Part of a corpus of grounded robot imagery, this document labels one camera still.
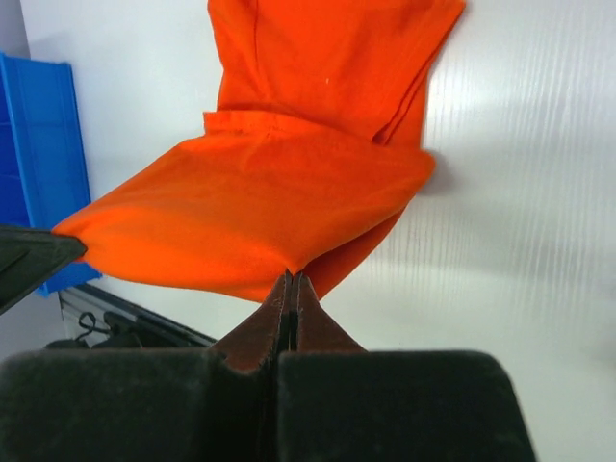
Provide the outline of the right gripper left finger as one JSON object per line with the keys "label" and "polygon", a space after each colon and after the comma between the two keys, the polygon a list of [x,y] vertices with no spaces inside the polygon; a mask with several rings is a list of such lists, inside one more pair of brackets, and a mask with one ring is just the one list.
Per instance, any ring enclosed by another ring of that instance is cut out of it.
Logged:
{"label": "right gripper left finger", "polygon": [[5,461],[272,461],[293,278],[209,347],[42,349],[1,366]]}

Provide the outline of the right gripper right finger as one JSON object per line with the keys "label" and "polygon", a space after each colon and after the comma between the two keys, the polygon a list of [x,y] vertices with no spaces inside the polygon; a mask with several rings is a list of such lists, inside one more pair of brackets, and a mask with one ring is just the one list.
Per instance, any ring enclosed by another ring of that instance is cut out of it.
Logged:
{"label": "right gripper right finger", "polygon": [[294,279],[277,362],[281,461],[532,461],[512,382],[471,350],[368,352]]}

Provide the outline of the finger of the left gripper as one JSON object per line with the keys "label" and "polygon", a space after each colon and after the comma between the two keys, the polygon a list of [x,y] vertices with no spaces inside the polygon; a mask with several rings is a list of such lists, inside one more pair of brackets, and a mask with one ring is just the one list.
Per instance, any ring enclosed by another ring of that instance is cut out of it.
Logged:
{"label": "finger of the left gripper", "polygon": [[77,238],[1,225],[1,314],[67,265],[85,255]]}

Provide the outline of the orange t shirt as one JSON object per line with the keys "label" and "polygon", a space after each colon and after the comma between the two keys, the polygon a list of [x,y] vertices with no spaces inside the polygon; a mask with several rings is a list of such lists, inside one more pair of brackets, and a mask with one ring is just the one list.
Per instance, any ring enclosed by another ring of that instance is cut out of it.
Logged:
{"label": "orange t shirt", "polygon": [[435,162],[430,68],[461,1],[212,1],[223,74],[202,136],[66,218],[118,279],[263,300],[318,295],[387,236]]}

